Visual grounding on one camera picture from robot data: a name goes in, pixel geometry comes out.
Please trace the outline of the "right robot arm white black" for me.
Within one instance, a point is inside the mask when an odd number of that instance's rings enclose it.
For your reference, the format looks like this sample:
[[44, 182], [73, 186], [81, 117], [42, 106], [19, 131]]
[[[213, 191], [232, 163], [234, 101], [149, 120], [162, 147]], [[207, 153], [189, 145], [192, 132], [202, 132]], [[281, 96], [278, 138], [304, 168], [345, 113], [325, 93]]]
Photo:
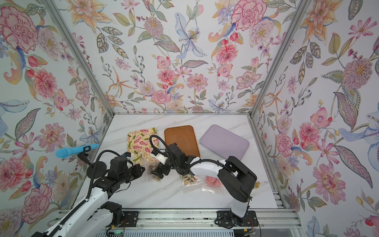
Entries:
[[240, 219], [245, 217], [252, 199], [252, 190], [258, 179], [256, 174], [239, 159], [230, 156], [226, 160], [216, 161], [187, 156], [175, 143], [165, 145], [164, 149], [159, 149], [154, 144], [151, 146], [153, 148], [151, 157], [159, 161], [159, 165], [151, 174], [162, 179], [168, 176], [171, 170], [175, 170], [181, 176], [216, 178], [234, 199], [231, 208], [232, 215]]

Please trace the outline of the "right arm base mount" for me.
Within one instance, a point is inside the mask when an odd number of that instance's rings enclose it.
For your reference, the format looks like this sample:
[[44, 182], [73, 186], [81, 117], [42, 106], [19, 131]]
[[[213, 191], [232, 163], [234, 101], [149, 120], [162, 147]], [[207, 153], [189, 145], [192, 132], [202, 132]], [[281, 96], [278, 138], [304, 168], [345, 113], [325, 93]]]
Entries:
[[256, 212], [247, 211], [244, 217], [238, 217], [233, 214], [231, 210], [229, 211], [217, 211], [217, 217], [214, 223], [226, 229], [231, 229], [233, 227], [258, 227], [259, 221], [256, 216]]

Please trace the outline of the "ziploc bag round cookies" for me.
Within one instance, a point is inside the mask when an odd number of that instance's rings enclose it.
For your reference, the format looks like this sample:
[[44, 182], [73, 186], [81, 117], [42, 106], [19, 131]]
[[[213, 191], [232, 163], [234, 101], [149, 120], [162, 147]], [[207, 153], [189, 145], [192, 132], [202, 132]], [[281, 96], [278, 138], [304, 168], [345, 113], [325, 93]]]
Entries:
[[161, 162], [145, 161], [145, 168], [148, 180], [160, 182], [164, 178], [164, 174], [160, 171]]

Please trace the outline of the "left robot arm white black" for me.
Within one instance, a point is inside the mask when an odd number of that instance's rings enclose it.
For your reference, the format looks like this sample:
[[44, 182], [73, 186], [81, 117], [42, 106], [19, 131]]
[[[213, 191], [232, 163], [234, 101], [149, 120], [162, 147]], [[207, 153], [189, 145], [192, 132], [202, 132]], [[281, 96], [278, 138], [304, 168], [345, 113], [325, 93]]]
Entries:
[[122, 184], [140, 178], [145, 168], [140, 164], [130, 165], [126, 157], [111, 160], [108, 174], [91, 185], [91, 194], [70, 210], [56, 224], [43, 233], [36, 232], [33, 237], [93, 237], [105, 227], [114, 228], [129, 220], [123, 214], [122, 205], [110, 201]]

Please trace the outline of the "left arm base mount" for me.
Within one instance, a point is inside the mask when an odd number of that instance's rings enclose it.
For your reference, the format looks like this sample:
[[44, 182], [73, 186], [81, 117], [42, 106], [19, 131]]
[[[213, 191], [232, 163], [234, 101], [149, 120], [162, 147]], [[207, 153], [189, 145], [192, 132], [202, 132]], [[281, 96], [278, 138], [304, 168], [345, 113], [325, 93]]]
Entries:
[[122, 205], [108, 201], [100, 207], [101, 210], [108, 211], [111, 214], [111, 222], [107, 227], [136, 227], [139, 211], [126, 211]]

